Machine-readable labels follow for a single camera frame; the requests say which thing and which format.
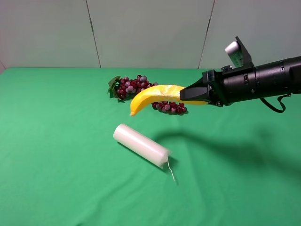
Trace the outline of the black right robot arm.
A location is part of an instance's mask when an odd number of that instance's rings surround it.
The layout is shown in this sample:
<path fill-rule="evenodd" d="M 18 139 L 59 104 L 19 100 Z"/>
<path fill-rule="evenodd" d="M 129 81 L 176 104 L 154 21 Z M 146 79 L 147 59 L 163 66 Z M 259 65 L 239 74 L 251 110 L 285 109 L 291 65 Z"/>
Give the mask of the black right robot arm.
<path fill-rule="evenodd" d="M 248 64 L 203 72 L 202 78 L 180 91 L 181 101 L 205 101 L 222 107 L 232 103 L 301 92 L 301 58 L 269 64 Z"/>

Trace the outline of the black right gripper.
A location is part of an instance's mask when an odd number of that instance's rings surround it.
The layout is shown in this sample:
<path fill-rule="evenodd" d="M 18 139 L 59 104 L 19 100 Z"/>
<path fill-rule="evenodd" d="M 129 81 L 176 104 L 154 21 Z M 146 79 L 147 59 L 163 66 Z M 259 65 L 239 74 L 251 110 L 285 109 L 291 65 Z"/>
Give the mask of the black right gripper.
<path fill-rule="evenodd" d="M 258 99 L 256 72 L 253 64 L 235 69 L 229 66 L 217 72 L 210 70 L 192 85 L 180 90 L 182 101 L 206 101 L 212 105 Z"/>

